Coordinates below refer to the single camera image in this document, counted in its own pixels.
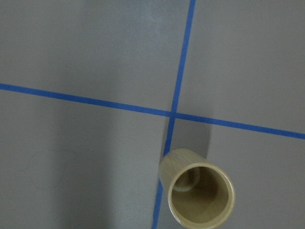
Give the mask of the yellow-brown cup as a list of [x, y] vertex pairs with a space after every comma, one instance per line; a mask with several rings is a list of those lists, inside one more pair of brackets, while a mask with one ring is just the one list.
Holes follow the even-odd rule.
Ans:
[[169, 152], [160, 162], [159, 178], [171, 214], [187, 229], [216, 229], [233, 211], [229, 176], [190, 149]]

